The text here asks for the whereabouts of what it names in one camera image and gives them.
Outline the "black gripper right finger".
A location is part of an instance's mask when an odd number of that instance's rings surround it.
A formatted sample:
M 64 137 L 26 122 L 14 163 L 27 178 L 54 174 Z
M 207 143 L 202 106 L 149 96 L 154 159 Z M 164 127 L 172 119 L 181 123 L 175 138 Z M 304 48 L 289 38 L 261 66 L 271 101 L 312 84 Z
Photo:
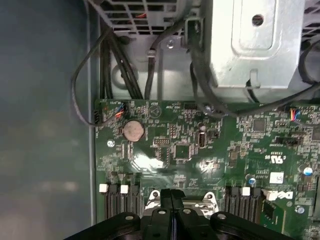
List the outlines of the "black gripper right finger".
M 227 212 L 217 212 L 209 219 L 183 203 L 181 190 L 171 191 L 177 240 L 281 240 L 283 235 Z

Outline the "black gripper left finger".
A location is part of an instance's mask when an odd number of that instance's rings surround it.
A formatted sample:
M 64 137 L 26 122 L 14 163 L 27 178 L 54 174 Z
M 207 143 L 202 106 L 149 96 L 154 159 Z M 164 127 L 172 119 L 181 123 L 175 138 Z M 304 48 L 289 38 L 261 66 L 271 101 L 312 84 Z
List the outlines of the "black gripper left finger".
M 170 240 L 173 202 L 170 189 L 160 191 L 160 206 L 146 209 L 143 217 L 123 212 L 75 233 L 67 240 Z

